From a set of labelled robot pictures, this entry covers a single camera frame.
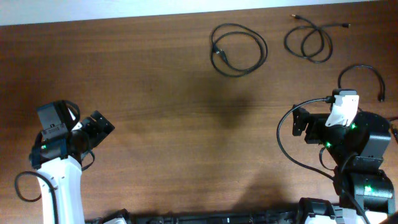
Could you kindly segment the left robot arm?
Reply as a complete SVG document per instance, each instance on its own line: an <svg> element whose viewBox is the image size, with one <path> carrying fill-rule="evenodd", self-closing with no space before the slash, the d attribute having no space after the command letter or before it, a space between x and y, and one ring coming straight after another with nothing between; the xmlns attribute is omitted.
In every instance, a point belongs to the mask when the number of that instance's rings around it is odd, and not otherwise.
<svg viewBox="0 0 398 224"><path fill-rule="evenodd" d="M40 184L44 223L84 223L82 162L114 126L99 111L81 119L78 105L68 100L43 105L37 114L42 130L29 160Z"/></svg>

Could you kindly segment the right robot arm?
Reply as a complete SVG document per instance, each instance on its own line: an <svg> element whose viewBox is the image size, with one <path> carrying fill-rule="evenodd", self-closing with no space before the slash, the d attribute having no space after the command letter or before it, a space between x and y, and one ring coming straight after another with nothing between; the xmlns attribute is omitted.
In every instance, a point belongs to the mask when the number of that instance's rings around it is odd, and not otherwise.
<svg viewBox="0 0 398 224"><path fill-rule="evenodd" d="M302 198L294 223L382 223L396 211L392 181L381 170L391 134L386 118L359 112L357 103L331 105L328 114L311 114L302 104L288 111L294 117L292 134L319 144L336 163L331 179L339 197Z"/></svg>

